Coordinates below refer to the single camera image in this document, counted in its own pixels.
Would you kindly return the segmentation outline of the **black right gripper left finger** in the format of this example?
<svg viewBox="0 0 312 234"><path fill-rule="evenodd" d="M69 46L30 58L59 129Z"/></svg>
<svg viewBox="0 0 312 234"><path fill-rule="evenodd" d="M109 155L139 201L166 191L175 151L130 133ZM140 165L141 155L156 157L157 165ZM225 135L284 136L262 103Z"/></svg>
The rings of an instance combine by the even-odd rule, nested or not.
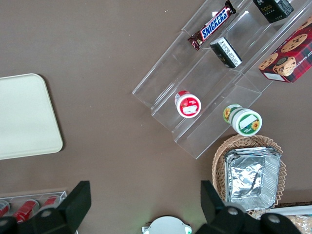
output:
<svg viewBox="0 0 312 234"><path fill-rule="evenodd" d="M0 219L2 234L73 234L91 208L89 181L80 181L56 208L47 208L23 223L13 216Z"/></svg>

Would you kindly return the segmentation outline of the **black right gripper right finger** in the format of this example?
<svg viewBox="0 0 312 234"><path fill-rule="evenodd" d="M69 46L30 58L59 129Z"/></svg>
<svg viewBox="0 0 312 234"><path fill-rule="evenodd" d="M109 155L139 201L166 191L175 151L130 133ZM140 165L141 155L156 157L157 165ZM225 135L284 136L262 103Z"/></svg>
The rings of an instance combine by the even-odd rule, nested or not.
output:
<svg viewBox="0 0 312 234"><path fill-rule="evenodd" d="M200 184L201 208L206 218L197 234L299 234L285 216L263 214L259 220L233 205L225 205L209 180Z"/></svg>

